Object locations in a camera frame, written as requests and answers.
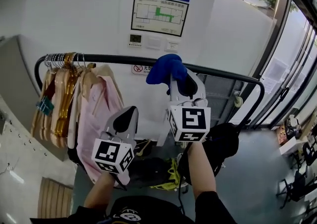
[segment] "blue tag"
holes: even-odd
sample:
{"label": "blue tag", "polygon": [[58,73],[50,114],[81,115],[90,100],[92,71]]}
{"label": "blue tag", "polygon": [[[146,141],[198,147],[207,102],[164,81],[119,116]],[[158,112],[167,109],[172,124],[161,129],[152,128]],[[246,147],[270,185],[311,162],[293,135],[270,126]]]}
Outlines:
{"label": "blue tag", "polygon": [[54,109],[53,103],[48,99],[47,96],[44,96],[40,102],[37,102],[36,107],[45,115],[50,115]]}

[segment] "black sleeve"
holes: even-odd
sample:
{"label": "black sleeve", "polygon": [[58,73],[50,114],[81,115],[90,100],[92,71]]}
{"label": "black sleeve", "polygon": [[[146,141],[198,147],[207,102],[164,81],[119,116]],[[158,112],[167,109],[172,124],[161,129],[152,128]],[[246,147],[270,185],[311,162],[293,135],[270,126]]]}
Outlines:
{"label": "black sleeve", "polygon": [[195,205],[196,223],[198,224],[236,223],[214,191],[200,194]]}
{"label": "black sleeve", "polygon": [[60,219],[30,219],[32,224],[68,224],[68,223],[85,223],[85,224],[96,224],[99,221],[105,219],[105,212],[85,208],[79,206],[77,212],[70,215],[68,218]]}

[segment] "blue cloth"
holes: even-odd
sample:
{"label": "blue cloth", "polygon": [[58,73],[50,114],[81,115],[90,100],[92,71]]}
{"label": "blue cloth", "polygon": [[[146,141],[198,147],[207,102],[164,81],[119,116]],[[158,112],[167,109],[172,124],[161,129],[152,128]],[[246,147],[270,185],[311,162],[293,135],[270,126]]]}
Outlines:
{"label": "blue cloth", "polygon": [[147,83],[151,85],[164,83],[169,87],[171,74],[177,81],[185,83],[187,68],[183,65],[182,59],[176,54],[161,56],[147,76]]}

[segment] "clothing rack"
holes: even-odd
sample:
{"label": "clothing rack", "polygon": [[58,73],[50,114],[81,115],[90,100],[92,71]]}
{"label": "clothing rack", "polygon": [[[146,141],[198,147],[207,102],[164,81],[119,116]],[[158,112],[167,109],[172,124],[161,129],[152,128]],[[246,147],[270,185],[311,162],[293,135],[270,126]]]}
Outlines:
{"label": "clothing rack", "polygon": [[[52,56],[53,61],[57,61],[56,58],[58,56]],[[45,61],[46,56],[43,56],[37,60],[34,66],[34,75],[36,82],[40,89],[42,89],[42,81],[39,75],[39,68],[40,64]],[[96,54],[82,54],[77,53],[73,59],[74,62],[101,62],[101,63],[118,63],[118,64],[135,64],[135,65],[142,65],[142,66],[153,66],[155,64],[157,59],[154,58],[146,58],[146,57],[138,57],[138,56],[114,56],[114,55],[96,55]],[[249,118],[252,116],[254,111],[257,109],[259,104],[261,103],[263,97],[264,97],[264,86],[263,84],[252,77],[240,75],[237,73],[232,72],[226,72],[222,70],[207,68],[203,66],[193,65],[193,64],[187,64],[184,63],[184,65],[190,69],[191,71],[195,73],[201,73],[205,75],[211,75],[211,76],[217,76],[222,77],[226,79],[233,79],[233,80],[239,80],[251,84],[256,84],[260,87],[260,94],[256,102],[253,104],[249,112],[246,114],[246,116],[242,119],[240,124],[238,125],[239,129],[242,129],[243,126],[245,126],[248,123]]]}

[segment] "black and white marker cube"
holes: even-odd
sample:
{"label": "black and white marker cube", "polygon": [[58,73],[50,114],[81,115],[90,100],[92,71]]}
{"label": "black and white marker cube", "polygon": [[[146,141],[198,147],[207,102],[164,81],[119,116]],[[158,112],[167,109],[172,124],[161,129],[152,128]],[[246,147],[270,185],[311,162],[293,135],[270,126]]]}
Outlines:
{"label": "black and white marker cube", "polygon": [[202,141],[210,129],[209,107],[170,106],[168,121],[175,141]]}
{"label": "black and white marker cube", "polygon": [[121,174],[132,162],[134,154],[130,144],[96,139],[91,158],[101,170]]}

